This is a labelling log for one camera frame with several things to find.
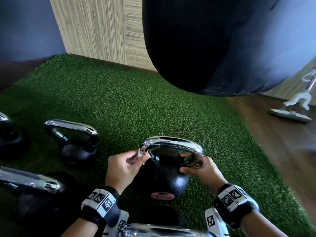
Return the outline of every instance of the blue-gray wall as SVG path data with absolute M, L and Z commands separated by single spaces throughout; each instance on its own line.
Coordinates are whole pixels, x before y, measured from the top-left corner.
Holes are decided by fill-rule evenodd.
M 64 52 L 49 0 L 0 0 L 0 62 Z

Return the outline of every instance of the punching bag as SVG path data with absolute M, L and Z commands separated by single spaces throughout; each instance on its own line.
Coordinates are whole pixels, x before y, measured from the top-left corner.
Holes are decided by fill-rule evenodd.
M 316 0 L 143 0 L 145 44 L 178 88 L 264 92 L 316 55 L 315 9 Z

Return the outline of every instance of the person's left hand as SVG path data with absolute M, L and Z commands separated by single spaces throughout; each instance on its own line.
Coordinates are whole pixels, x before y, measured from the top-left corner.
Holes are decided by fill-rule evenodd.
M 132 183 L 142 164 L 150 158 L 150 155 L 146 154 L 140 156 L 132 165 L 126 162 L 137 154 L 138 150 L 131 150 L 125 153 L 111 155 L 107 164 L 105 186 L 116 189 L 121 195 L 125 188 Z

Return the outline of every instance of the wooden wall panel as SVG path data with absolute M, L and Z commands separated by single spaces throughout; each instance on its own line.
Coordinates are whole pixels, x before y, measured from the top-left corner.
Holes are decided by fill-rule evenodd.
M 144 42 L 142 0 L 124 0 L 124 8 L 127 64 L 156 71 Z
M 272 88 L 267 92 L 263 92 L 264 95 L 282 98 L 289 100 L 298 92 L 301 92 L 307 86 L 307 82 L 302 81 L 302 77 L 309 73 L 313 68 L 316 68 L 316 56 L 295 76 L 286 79 L 281 84 Z M 316 88 L 314 88 L 310 94 L 312 95 L 311 105 L 316 105 Z
M 127 64 L 124 0 L 50 0 L 68 53 Z

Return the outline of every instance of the mop head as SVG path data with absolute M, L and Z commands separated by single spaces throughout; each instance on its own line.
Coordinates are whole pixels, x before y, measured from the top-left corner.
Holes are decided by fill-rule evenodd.
M 302 115 L 300 113 L 297 113 L 295 111 L 285 111 L 285 110 L 279 110 L 279 109 L 270 109 L 270 114 L 291 119 L 291 120 L 296 120 L 296 121 L 301 121 L 304 123 L 310 122 L 312 119 L 310 119 L 306 115 Z

